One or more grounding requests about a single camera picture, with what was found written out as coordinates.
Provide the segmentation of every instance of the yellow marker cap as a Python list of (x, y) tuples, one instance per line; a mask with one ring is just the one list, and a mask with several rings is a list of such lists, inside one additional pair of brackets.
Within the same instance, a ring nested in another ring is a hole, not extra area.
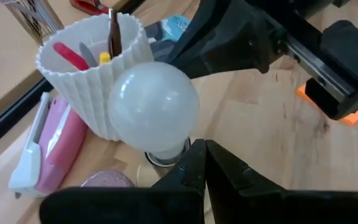
[(101, 52), (99, 55), (99, 65), (103, 65), (110, 61), (110, 54), (107, 52)]

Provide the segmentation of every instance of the red pen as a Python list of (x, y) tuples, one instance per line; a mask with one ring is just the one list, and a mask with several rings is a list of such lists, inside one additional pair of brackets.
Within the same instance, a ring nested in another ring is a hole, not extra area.
[(90, 68), (83, 57), (72, 51), (72, 49), (69, 49), (62, 42), (54, 43), (53, 49), (77, 69), (87, 70)]

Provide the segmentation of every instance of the white plastic item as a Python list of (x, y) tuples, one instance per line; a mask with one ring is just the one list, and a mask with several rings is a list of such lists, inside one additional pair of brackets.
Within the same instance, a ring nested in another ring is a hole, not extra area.
[(108, 23), (108, 15), (103, 14), (65, 27), (39, 49), (35, 64), (97, 136), (119, 140), (108, 116), (108, 98), (112, 84), (128, 68), (154, 60), (140, 21), (128, 14), (118, 14), (122, 54), (102, 66), (78, 71), (53, 49), (55, 42), (62, 42), (80, 55), (79, 42), (82, 42), (95, 58), (99, 58), (101, 52), (108, 51)]
[(41, 149), (37, 143), (44, 128), (49, 112), (48, 106), (51, 102), (52, 97), (48, 93), (43, 93), (40, 107), (25, 141), (19, 164), (13, 170), (9, 179), (8, 187), (13, 192), (29, 194), (33, 197), (45, 196), (44, 193), (35, 189), (40, 177), (42, 159)]
[(199, 99), (190, 79), (162, 62), (142, 63), (115, 82), (109, 115), (121, 140), (159, 159), (181, 153), (197, 124)]

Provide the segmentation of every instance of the brown pencil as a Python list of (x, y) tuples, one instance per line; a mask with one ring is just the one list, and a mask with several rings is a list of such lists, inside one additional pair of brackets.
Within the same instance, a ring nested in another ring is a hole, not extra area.
[(109, 45), (109, 54), (111, 59), (113, 57), (117, 57), (122, 52), (121, 45), (121, 32), (117, 19), (117, 11), (114, 9), (110, 9), (110, 33), (108, 39)]

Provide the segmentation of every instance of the pink round object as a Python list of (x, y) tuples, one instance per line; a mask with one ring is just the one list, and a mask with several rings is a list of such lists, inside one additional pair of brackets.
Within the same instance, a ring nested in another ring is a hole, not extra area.
[(102, 170), (90, 177), (81, 187), (133, 187), (132, 181), (118, 170)]

